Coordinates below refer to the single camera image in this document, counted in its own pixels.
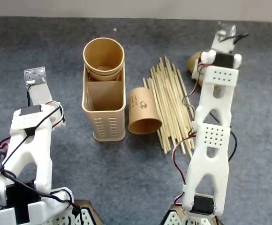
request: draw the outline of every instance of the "robotic arm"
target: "robotic arm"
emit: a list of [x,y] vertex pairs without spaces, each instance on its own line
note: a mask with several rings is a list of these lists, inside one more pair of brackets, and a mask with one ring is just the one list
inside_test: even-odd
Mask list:
[[[69,204],[74,201],[72,192],[66,187],[51,189],[51,133],[65,126],[64,110],[52,101],[44,67],[25,70],[24,78],[33,105],[14,112],[10,143],[0,162],[0,197],[6,205],[0,210],[0,225],[50,224],[58,215],[62,216],[57,224],[69,224],[69,220],[75,224]],[[37,166],[36,178],[22,183],[17,177],[29,163]]]
[[[193,69],[192,78],[201,80],[203,85],[192,122],[196,131],[196,148],[187,170],[186,184],[183,185],[184,217],[180,218],[180,224],[183,225],[187,221],[209,225],[209,219],[221,216],[224,210],[229,175],[227,153],[231,133],[231,104],[242,61],[241,55],[233,55],[232,50],[241,38],[247,36],[235,34],[235,25],[219,23],[211,50],[201,53]],[[220,93],[215,97],[213,93],[217,87],[220,87]],[[219,125],[204,122],[212,109],[218,113]],[[207,154],[210,149],[214,151],[212,156]],[[196,192],[204,176],[212,179],[213,195]],[[178,215],[169,211],[163,224],[170,217],[176,218]]]

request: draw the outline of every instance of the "white 3d-printed part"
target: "white 3d-printed part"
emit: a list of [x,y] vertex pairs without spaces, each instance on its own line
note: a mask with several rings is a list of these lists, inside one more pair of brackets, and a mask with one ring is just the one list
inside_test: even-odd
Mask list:
[[[192,123],[197,131],[196,148],[187,170],[186,185],[183,186],[183,208],[191,216],[196,188],[205,175],[212,179],[213,214],[220,216],[224,210],[229,175],[227,151],[231,132],[231,104],[238,73],[237,69],[216,66],[208,66],[204,72],[200,102]],[[213,95],[215,85],[220,86],[219,97]],[[204,123],[212,109],[218,113],[219,125]],[[214,148],[213,157],[207,155],[208,148]]]
[[[87,209],[82,209],[83,225],[94,225]],[[76,216],[76,225],[81,225],[80,215]]]
[[182,225],[182,222],[175,211],[172,211],[168,214],[167,219],[163,225]]

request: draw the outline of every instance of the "bundle of wooden sticks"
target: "bundle of wooden sticks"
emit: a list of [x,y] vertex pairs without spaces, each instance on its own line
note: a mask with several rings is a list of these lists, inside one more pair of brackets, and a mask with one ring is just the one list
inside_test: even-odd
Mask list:
[[[151,78],[147,81],[143,78],[144,86],[148,87],[153,94],[159,117],[162,120],[162,127],[157,131],[161,148],[164,153],[171,150],[169,138],[173,146],[188,137],[191,131],[191,121],[194,112],[190,106],[189,98],[185,98],[185,104],[182,102],[187,96],[187,91],[183,83],[180,71],[171,64],[167,57],[159,59],[160,63],[151,68]],[[183,154],[186,154],[185,145],[189,156],[195,148],[193,139],[188,139],[181,143]]]

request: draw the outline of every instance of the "beige plastic caddy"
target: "beige plastic caddy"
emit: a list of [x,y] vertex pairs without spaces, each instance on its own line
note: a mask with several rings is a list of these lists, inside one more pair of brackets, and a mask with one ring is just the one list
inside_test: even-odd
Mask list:
[[[97,38],[85,46],[83,57],[82,108],[92,125],[93,136],[99,142],[120,141],[126,135],[124,50],[115,40]],[[104,75],[108,81],[100,79]]]

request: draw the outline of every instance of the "tipped-over paper cup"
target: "tipped-over paper cup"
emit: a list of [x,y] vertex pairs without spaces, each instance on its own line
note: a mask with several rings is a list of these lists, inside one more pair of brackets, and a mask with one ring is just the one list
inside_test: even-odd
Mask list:
[[129,95],[128,130],[137,135],[149,134],[162,126],[152,93],[147,88],[136,88]]
[[83,58],[90,76],[99,81],[113,81],[121,74],[125,53],[117,41],[101,37],[85,46]]

